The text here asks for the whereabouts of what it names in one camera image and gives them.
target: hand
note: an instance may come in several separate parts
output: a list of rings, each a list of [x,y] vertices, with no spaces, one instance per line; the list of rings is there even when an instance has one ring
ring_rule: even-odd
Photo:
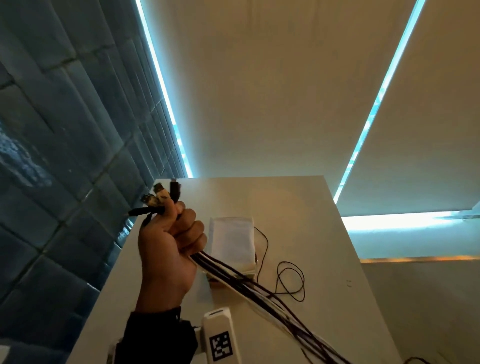
[[[195,218],[195,211],[185,208],[183,202],[167,199],[165,213],[140,230],[143,278],[137,312],[163,312],[180,306],[192,287],[197,267],[189,256],[203,250],[207,242],[204,225]]]

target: qr-like marker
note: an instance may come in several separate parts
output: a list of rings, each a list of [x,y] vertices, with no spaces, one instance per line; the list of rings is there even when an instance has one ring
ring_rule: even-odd
[[[209,338],[210,348],[212,349],[213,361],[223,359],[227,356],[233,355],[232,344],[230,343],[230,336],[228,331],[221,334],[211,336]]]

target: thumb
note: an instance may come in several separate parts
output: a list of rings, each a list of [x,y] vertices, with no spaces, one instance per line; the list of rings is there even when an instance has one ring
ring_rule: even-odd
[[[177,208],[175,207],[175,202],[171,198],[164,200],[163,205],[165,206],[165,212],[163,215],[156,215],[151,224],[161,226],[163,231],[168,231],[173,223],[177,220]]]

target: sleeve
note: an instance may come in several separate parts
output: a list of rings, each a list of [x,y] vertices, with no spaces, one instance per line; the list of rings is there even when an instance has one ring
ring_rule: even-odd
[[[189,364],[197,346],[192,325],[180,320],[180,307],[154,314],[132,312],[114,363]]]

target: blue tiled wall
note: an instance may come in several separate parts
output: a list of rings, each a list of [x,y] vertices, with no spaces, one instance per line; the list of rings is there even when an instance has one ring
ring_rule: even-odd
[[[131,0],[0,1],[0,345],[63,363],[156,178],[186,176]]]

